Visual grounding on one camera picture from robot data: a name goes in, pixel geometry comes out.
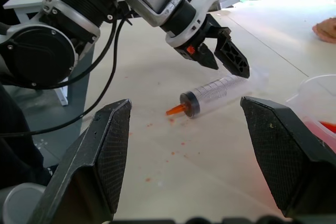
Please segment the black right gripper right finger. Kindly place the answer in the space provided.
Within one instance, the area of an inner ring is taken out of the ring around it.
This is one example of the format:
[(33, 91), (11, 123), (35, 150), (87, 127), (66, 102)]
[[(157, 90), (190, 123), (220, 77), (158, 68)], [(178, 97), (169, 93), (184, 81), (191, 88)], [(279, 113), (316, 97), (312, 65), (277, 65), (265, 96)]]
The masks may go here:
[(336, 219), (336, 153), (289, 107), (242, 97), (255, 157), (282, 214)]

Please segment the clear syringe with orange tip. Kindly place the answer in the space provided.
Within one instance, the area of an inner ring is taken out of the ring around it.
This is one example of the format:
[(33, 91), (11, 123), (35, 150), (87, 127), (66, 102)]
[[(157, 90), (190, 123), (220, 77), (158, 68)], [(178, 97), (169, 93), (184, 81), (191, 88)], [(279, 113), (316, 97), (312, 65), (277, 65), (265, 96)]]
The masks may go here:
[(184, 113), (191, 119), (196, 118), (253, 91), (254, 80), (230, 75), (183, 92), (180, 104), (166, 111), (166, 115)]

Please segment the silver robot body part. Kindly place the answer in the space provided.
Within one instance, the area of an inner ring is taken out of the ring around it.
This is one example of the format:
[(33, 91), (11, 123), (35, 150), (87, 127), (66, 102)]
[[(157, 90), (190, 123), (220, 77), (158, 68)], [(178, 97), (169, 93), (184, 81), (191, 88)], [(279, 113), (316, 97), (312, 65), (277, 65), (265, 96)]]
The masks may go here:
[(27, 224), (46, 187), (23, 183), (0, 190), (0, 224)]

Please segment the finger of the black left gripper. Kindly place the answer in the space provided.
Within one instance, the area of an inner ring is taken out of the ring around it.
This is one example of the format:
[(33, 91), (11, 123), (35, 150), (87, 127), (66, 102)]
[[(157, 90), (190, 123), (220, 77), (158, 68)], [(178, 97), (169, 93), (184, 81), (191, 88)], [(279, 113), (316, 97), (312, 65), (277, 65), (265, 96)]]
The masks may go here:
[(214, 54), (231, 74), (249, 78), (248, 60), (231, 40), (218, 39)]
[(197, 62), (203, 66), (210, 69), (218, 70), (217, 62), (214, 58), (213, 53), (209, 50), (209, 48), (204, 44), (201, 43), (197, 48)]

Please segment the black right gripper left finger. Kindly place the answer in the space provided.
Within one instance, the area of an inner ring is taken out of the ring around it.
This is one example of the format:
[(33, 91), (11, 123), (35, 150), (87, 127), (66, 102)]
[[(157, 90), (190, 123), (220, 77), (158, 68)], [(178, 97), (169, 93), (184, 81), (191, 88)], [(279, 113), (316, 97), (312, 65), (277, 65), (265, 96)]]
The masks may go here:
[(129, 99), (106, 105), (68, 148), (27, 224), (113, 220), (127, 162)]

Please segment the clear cup with red liquid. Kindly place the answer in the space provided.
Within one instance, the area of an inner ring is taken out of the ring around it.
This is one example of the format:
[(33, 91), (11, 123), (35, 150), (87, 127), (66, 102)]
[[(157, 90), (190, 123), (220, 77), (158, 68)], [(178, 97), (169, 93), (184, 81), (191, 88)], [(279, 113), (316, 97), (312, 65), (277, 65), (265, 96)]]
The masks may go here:
[(305, 126), (336, 153), (336, 74), (325, 74), (301, 83), (286, 101)]

